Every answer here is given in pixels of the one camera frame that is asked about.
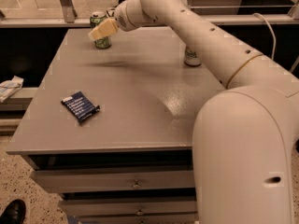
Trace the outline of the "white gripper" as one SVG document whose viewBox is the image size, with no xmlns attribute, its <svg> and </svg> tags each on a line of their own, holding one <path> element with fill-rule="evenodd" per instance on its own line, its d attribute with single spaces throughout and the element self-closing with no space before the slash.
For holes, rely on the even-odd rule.
<svg viewBox="0 0 299 224">
<path fill-rule="evenodd" d="M 114 10 L 114 18 L 107 18 L 95 26 L 88 36 L 92 41 L 114 35 L 118 26 L 125 32 L 150 25 L 150 17 L 143 11 L 140 0 L 125 0 Z"/>
</svg>

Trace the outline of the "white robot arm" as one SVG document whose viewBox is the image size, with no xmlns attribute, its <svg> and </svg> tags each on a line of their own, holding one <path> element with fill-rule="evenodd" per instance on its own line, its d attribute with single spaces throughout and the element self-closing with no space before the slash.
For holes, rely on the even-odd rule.
<svg viewBox="0 0 299 224">
<path fill-rule="evenodd" d="M 150 24 L 172 28 L 225 88 L 203 105 L 193 127 L 200 224 L 295 224 L 297 78 L 189 10 L 186 0 L 127 0 L 89 37 Z"/>
</svg>

